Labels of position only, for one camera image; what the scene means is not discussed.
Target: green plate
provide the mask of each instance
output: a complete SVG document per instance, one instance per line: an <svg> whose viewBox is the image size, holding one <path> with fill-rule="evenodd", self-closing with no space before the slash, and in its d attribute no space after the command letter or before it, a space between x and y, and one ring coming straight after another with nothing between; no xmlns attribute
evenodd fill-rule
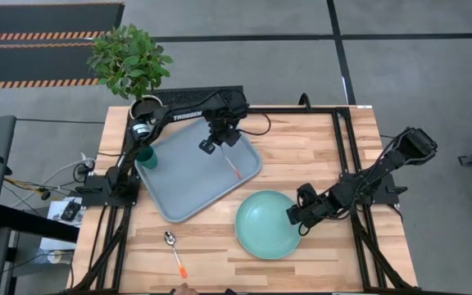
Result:
<svg viewBox="0 0 472 295"><path fill-rule="evenodd" d="M262 259L279 259L294 251L300 243L300 235L285 212L292 205L294 202L289 197L271 190L246 198L234 223L245 250Z"/></svg>

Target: metal spoon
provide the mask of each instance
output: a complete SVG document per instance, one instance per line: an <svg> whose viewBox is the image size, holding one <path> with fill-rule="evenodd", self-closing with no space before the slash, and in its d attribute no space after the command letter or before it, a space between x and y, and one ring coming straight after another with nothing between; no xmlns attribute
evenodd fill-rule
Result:
<svg viewBox="0 0 472 295"><path fill-rule="evenodd" d="M178 252L176 252L175 244L176 244L176 237L170 232L166 231L165 235L165 243L172 246L172 251L174 252L174 257L176 258L176 262L178 262L179 274L182 278L187 278L187 271L184 268L184 265L181 264L181 260L178 257Z"/></svg>

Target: green cup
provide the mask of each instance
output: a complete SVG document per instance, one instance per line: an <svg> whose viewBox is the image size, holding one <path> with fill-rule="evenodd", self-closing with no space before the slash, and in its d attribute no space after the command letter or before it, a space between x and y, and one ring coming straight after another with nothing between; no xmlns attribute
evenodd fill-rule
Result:
<svg viewBox="0 0 472 295"><path fill-rule="evenodd" d="M145 166L147 169L154 169L157 166L157 157L152 147L144 148L136 157L139 164Z"/></svg>

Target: plastic tray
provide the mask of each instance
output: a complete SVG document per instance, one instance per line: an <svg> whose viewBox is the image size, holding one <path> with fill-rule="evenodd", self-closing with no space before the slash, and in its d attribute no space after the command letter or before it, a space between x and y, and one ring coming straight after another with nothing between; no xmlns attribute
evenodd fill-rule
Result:
<svg viewBox="0 0 472 295"><path fill-rule="evenodd" d="M198 144L208 136L207 122L198 119L152 145L158 160L156 168L149 170L135 162L152 200L169 222L187 220L260 172L261 157L245 135L232 147L223 144L241 180L220 147L216 146L211 155L199 148Z"/></svg>

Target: gray floor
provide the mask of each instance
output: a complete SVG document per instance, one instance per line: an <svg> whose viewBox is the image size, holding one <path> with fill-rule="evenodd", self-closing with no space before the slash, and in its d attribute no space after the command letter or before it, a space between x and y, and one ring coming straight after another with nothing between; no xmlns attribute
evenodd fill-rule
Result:
<svg viewBox="0 0 472 295"><path fill-rule="evenodd" d="M0 0L0 3L60 2ZM336 1L343 34L472 33L472 1ZM128 0L123 22L155 36L329 34L323 0ZM241 84L251 103L344 104L332 41L162 44L175 59L165 88ZM380 132L424 128L439 145L427 165L396 172L407 185L402 212L421 287L472 293L472 40L346 41L358 104L374 106ZM101 87L0 89L0 115L104 120L126 104ZM95 155L100 125L19 122L10 166L16 178L39 181L79 152ZM70 180L70 172L55 183ZM2 203L15 203L3 192ZM46 206L38 197L34 207ZM55 292L67 269L18 280L17 294Z"/></svg>

